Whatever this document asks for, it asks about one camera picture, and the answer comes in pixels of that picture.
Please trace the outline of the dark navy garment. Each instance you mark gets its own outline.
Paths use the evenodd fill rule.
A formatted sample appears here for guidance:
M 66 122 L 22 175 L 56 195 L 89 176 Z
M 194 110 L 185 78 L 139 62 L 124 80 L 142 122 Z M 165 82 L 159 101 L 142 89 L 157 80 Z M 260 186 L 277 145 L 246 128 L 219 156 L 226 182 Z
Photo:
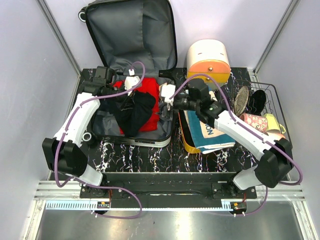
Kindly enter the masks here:
M 135 137 L 153 114 L 156 98 L 148 92 L 134 91 L 129 107 L 110 107 L 110 98 L 101 102 L 100 109 L 112 114 L 126 137 Z

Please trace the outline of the teal cream cartoon towel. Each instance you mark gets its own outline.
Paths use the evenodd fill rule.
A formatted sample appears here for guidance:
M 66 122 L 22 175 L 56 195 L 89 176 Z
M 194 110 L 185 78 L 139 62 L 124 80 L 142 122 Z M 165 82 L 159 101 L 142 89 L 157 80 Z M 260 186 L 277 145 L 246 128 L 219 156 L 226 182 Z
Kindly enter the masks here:
M 236 141 L 232 137 L 200 121 L 195 111 L 185 110 L 184 116 L 193 144 L 202 154 L 235 146 Z

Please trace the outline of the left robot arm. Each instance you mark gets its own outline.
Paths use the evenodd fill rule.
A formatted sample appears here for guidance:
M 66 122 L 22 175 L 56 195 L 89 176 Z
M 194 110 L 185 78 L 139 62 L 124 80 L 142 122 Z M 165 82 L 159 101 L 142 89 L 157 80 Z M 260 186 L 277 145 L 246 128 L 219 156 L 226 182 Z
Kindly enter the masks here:
M 83 135 L 91 118 L 100 106 L 100 100 L 127 96 L 138 88 L 145 78 L 145 65 L 136 61 L 128 70 L 129 82 L 123 91 L 112 93 L 107 89 L 107 79 L 102 82 L 90 82 L 93 92 L 84 90 L 76 97 L 76 102 L 62 127 L 52 138 L 45 138 L 42 149 L 49 170 L 54 174 L 55 183 L 64 187 L 72 179 L 90 187 L 90 192 L 97 198 L 103 198 L 114 186 L 107 186 L 104 175 L 88 164 L 88 158 L 81 150 Z

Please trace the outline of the red cloth garment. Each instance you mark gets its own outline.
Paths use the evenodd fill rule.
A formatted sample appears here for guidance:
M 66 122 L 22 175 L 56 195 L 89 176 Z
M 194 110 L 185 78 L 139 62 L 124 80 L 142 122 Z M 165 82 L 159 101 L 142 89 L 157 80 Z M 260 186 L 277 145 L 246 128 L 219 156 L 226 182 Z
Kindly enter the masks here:
M 139 132 L 151 132 L 158 128 L 159 85 L 155 78 L 147 77 L 132 97 L 120 96 L 110 100 L 109 111 L 115 117 L 120 133 L 136 137 Z

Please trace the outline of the white black space suitcase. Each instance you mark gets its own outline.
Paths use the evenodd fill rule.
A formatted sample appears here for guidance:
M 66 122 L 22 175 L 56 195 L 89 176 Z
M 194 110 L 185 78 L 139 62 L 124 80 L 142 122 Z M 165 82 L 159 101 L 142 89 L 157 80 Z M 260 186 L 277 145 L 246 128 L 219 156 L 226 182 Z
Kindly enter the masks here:
M 105 67 L 123 80 L 134 62 L 135 71 L 145 73 L 143 84 L 173 82 L 177 65 L 174 15 L 167 0 L 96 0 L 83 7 L 78 18 L 84 22 Z M 110 112 L 111 99 L 103 99 L 90 122 L 91 132 L 111 143 L 162 148 L 169 144 L 174 117 L 160 118 L 151 131 L 135 137 L 121 133 Z

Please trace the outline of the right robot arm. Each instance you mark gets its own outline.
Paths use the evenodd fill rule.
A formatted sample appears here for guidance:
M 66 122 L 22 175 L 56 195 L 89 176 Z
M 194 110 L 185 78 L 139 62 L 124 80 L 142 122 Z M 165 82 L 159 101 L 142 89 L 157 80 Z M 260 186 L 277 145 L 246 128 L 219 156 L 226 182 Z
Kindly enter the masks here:
M 213 92 L 200 78 L 187 83 L 187 96 L 176 98 L 179 89 L 173 84 L 160 88 L 160 97 L 177 110 L 194 111 L 204 124 L 225 133 L 240 143 L 257 159 L 256 166 L 238 172 L 227 185 L 228 195 L 239 198 L 250 187 L 274 188 L 293 168 L 292 144 L 286 138 L 275 139 L 237 117 L 214 99 Z

